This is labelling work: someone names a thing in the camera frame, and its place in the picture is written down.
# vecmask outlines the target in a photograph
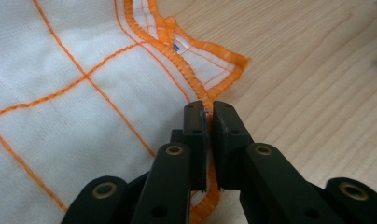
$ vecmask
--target light wood surface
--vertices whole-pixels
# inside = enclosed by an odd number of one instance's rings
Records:
[[[193,37],[252,59],[218,100],[308,181],[337,176],[377,191],[377,1],[159,0]],[[245,223],[223,192],[207,223]]]

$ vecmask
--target white cloth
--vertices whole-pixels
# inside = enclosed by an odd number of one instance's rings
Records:
[[[246,64],[155,1],[0,1],[0,223],[60,223],[94,178],[145,173]],[[217,199],[194,197],[200,222]]]

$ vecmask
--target table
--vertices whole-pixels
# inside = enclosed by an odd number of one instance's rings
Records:
[[[337,176],[377,191],[377,1],[159,0],[196,39],[252,59],[218,100],[256,142],[278,147],[308,181]],[[207,223],[246,223],[238,192]]]

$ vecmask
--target checkered cloth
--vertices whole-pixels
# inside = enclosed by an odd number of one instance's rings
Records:
[[[154,0],[0,1],[0,223],[59,223],[94,178],[145,173],[183,106],[212,109],[246,64]],[[218,203],[212,168],[208,186],[193,223]]]

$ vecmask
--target cloth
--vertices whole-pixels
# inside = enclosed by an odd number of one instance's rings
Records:
[[[93,179],[147,172],[183,106],[211,110],[247,62],[154,0],[0,1],[0,223],[60,223]],[[193,223],[218,203],[208,182]]]

